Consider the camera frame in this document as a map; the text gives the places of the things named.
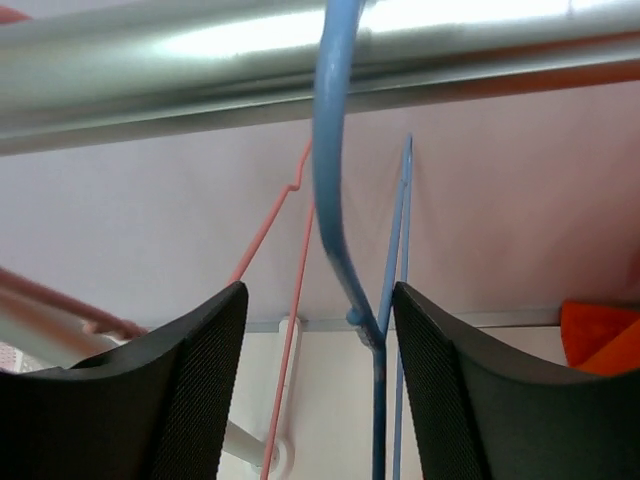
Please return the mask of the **blue wire hanger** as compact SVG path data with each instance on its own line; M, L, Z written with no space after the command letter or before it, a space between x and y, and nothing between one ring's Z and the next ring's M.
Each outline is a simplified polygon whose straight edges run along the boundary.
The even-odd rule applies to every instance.
M380 306L371 308L351 260L342 210L342 146L346 102L350 87L356 35L363 1L329 1L317 55L312 105L312 180L316 216L325 254L350 303L347 322L373 361L373 429L371 477L386 476L387 334L391 297L400 247L405 188L411 164L411 145L402 160L396 188Z

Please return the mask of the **pink wire hanger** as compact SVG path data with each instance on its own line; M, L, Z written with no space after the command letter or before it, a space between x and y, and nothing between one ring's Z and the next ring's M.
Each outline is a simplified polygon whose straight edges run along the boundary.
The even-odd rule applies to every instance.
M244 461L255 479L285 479L295 459L288 422L302 335L299 306L315 218L305 187L310 158L311 146L306 145L293 178L285 182L231 275L245 281L250 291L246 332L266 336L264 348L244 349L241 356L243 366L257 368L250 375L257 383L257 397L247 403L255 409L255 429L230 423L224 443L225 453Z

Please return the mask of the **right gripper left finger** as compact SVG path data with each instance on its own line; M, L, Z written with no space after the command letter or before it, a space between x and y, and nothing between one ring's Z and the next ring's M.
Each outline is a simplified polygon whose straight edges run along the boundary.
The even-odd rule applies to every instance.
M64 369L1 376L5 479L213 479L245 333L235 282Z

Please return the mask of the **orange t shirt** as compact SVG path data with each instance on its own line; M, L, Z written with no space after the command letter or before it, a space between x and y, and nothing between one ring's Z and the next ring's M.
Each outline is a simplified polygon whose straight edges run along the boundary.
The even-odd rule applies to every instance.
M613 376L639 368L639 312L565 301L560 331L569 367Z

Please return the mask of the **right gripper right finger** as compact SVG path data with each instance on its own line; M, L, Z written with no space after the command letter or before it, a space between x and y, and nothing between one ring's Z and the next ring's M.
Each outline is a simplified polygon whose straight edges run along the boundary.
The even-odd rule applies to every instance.
M410 285L392 296L427 479L635 479L639 374L598 376L513 348Z

